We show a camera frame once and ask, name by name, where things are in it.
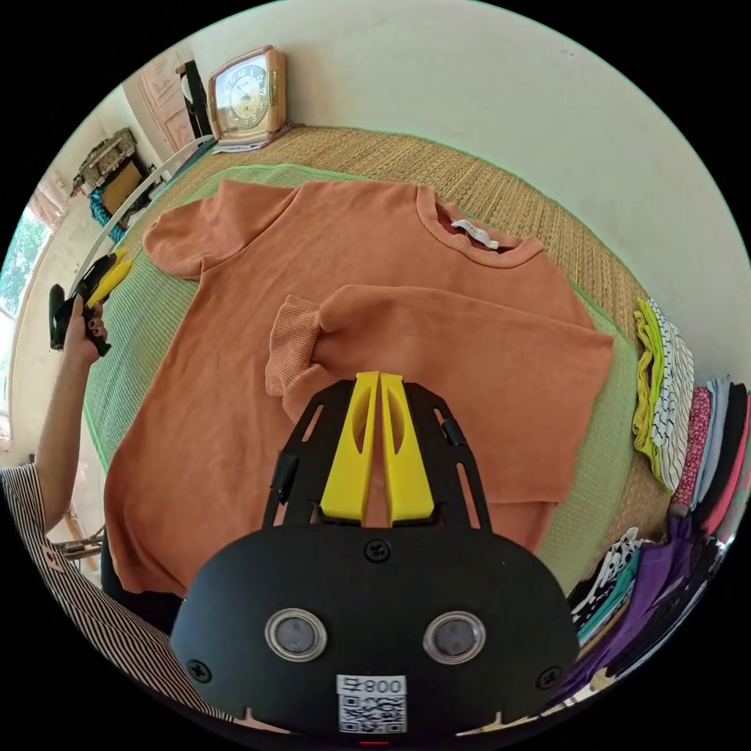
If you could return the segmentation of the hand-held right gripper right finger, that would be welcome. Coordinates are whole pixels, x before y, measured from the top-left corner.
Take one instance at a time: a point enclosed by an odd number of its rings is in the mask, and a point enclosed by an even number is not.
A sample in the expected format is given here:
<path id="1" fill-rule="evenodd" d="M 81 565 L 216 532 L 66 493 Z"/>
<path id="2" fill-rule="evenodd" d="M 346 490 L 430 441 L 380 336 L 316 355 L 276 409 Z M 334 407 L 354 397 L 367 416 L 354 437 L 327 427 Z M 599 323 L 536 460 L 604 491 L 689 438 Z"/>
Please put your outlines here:
<path id="1" fill-rule="evenodd" d="M 434 501 L 403 379 L 381 375 L 383 476 L 390 524 L 426 523 Z"/>

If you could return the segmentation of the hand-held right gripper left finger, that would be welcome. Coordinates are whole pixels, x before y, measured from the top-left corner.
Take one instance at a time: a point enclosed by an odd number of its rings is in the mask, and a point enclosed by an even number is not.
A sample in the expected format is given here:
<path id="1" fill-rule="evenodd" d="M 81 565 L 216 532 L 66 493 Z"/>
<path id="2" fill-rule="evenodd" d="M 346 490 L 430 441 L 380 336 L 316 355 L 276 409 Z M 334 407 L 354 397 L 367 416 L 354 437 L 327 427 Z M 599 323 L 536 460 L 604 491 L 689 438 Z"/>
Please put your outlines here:
<path id="1" fill-rule="evenodd" d="M 320 510 L 328 522 L 362 522 L 368 502 L 379 373 L 357 374 L 336 446 Z"/>

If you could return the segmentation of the person's left hand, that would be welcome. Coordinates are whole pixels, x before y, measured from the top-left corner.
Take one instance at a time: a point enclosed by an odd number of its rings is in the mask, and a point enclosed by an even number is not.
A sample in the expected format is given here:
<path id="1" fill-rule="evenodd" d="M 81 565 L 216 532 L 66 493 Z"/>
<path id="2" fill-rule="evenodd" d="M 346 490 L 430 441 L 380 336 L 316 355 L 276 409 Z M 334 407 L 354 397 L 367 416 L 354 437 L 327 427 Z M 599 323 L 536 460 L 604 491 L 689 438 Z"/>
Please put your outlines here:
<path id="1" fill-rule="evenodd" d="M 84 304 L 84 299 L 76 295 L 63 348 L 63 363 L 90 368 L 98 359 L 99 352 L 95 343 L 89 338 L 92 331 L 97 339 L 106 341 L 107 331 L 102 319 L 102 305 L 97 303 L 93 309 Z"/>

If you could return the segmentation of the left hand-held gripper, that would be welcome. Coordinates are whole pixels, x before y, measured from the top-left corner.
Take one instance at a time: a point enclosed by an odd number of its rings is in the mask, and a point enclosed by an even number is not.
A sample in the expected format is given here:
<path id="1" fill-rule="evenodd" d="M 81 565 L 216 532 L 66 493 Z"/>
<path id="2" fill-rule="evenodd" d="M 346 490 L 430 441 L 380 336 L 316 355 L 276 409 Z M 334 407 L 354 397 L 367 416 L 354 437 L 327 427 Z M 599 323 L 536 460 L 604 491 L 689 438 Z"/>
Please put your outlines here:
<path id="1" fill-rule="evenodd" d="M 104 304 L 109 295 L 128 276 L 133 260 L 124 261 L 126 250 L 114 250 L 110 255 L 100 257 L 84 274 L 74 291 L 66 296 L 60 284 L 54 284 L 49 290 L 49 339 L 52 350 L 62 351 L 64 348 L 66 331 L 70 320 L 74 298 L 76 295 L 84 299 L 89 309 L 98 304 Z M 95 343 L 99 356 L 108 353 L 111 346 L 88 332 L 89 338 Z"/>

